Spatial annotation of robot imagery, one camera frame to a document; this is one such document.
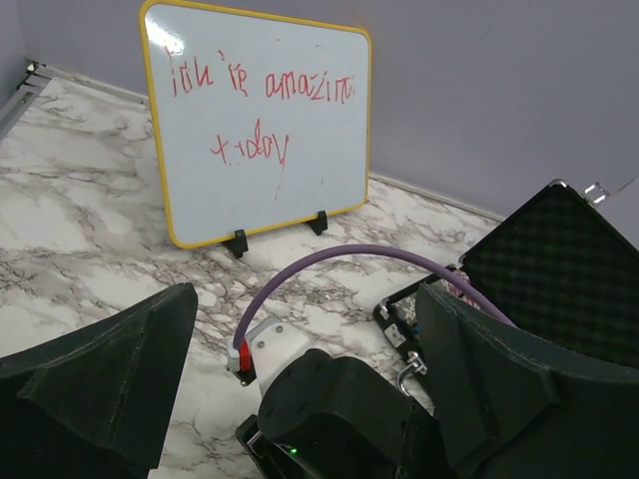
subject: red handwritten text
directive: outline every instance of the red handwritten text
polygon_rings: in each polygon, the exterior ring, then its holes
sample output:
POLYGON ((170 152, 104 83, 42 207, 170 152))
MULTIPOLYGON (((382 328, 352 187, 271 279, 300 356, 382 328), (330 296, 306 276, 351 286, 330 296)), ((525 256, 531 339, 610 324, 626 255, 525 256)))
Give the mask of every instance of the red handwritten text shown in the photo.
POLYGON ((331 80, 328 71, 314 75, 297 74, 293 71, 279 76, 269 73, 265 78, 265 93, 268 98, 280 97, 289 100, 295 96, 313 101, 334 102, 342 105, 354 94, 352 76, 331 80))
POLYGON ((229 75, 231 76, 233 88, 236 91, 244 93, 244 96, 247 97, 249 94, 247 93, 247 89, 244 87, 244 82, 247 81, 249 74, 244 68, 242 68, 242 64, 239 63, 235 67, 233 64, 229 64, 229 75))
MULTIPOLYGON (((253 128, 253 136, 245 140, 239 140, 233 144, 236 152, 243 158, 254 159, 262 157, 268 159, 277 157, 282 169, 287 165, 287 154, 291 137, 285 135, 284 139, 278 138, 276 134, 265 134, 262 130, 262 120, 257 119, 253 128)), ((225 165, 230 165, 230 152, 228 150, 229 141, 224 140, 220 135, 216 135, 216 146, 211 148, 211 153, 221 156, 225 165)))
POLYGON ((193 57, 193 63, 190 65, 188 61, 179 64, 179 75, 176 72, 174 64, 174 55, 168 48, 165 48, 169 56, 169 65, 171 67, 171 80, 173 83, 173 96, 177 97, 179 93, 189 94, 195 87, 202 88, 205 85, 213 85, 215 82, 209 73, 209 65, 204 68, 198 62, 198 57, 193 57))

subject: metal latch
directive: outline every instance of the metal latch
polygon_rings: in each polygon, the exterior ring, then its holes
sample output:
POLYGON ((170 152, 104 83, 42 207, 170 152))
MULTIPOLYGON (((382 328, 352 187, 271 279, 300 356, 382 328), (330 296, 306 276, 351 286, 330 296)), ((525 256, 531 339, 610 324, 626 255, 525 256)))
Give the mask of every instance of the metal latch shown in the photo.
POLYGON ((410 392, 408 392, 408 389, 406 389, 404 382, 406 381, 406 379, 408 379, 408 377, 414 374, 425 375, 426 372, 428 372, 428 368, 421 360, 421 357, 419 357, 419 354, 415 351, 408 352, 407 363, 408 363, 408 366, 405 367, 402 371, 400 371, 399 374, 397 375, 397 380, 395 382, 395 385, 397 386, 397 389, 399 389, 404 396, 412 397, 412 394, 410 394, 410 392))
POLYGON ((379 302, 379 314, 384 319, 389 319, 390 314, 388 313, 388 298, 385 297, 382 301, 379 302))
POLYGON ((583 193, 586 200, 595 207, 605 202, 610 196, 610 193, 608 193, 608 191, 603 188, 599 182, 590 185, 583 193))

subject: whiteboard stand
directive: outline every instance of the whiteboard stand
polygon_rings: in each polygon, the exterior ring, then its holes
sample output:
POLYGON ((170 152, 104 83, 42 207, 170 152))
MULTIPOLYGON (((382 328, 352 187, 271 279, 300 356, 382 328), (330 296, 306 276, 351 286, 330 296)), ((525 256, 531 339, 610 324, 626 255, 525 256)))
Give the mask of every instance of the whiteboard stand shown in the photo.
POLYGON ((222 244, 229 249, 236 259, 240 259, 244 256, 244 253, 249 250, 247 232, 244 230, 237 230, 233 239, 227 239, 226 241, 223 241, 222 244))
MULTIPOLYGON (((317 236, 321 236, 323 232, 328 230, 328 215, 325 210, 318 213, 318 217, 306 222, 309 228, 313 230, 317 236)), ((231 252, 236 258, 240 259, 244 256, 245 252, 249 251, 249 240, 247 238, 247 232, 244 230, 237 230, 235 237, 223 241, 223 245, 231 252)))

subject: purple wall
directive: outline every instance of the purple wall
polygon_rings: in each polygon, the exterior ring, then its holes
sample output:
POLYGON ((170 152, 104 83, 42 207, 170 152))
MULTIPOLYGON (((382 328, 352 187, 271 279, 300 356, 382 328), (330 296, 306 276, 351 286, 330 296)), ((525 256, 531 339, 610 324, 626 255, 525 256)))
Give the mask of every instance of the purple wall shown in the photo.
MULTIPOLYGON (((29 56, 145 92, 141 3, 20 0, 29 56)), ((636 0, 222 3, 369 31, 374 172, 502 214, 639 176, 636 0)))
POLYGON ((0 108, 16 91, 27 62, 15 0, 0 0, 0 108))

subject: white marble surface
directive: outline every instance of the white marble surface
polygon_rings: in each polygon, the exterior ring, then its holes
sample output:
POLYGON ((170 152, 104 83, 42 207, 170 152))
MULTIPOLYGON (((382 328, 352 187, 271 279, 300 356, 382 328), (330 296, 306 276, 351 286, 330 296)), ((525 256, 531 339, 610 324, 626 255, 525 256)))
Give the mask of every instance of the white marble surface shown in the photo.
MULTIPOLYGON (((225 371, 225 345, 253 294, 279 269, 342 243, 403 247, 455 262, 494 224, 371 182, 368 203, 316 237, 291 227, 222 246, 170 244, 148 110, 54 80, 0 144, 0 356, 190 281, 200 309, 161 468, 153 479, 260 477, 234 438, 257 411, 257 385, 225 371)), ((423 275, 396 260, 342 257, 285 283, 275 314, 391 377, 401 364, 370 320, 374 305, 423 275)))

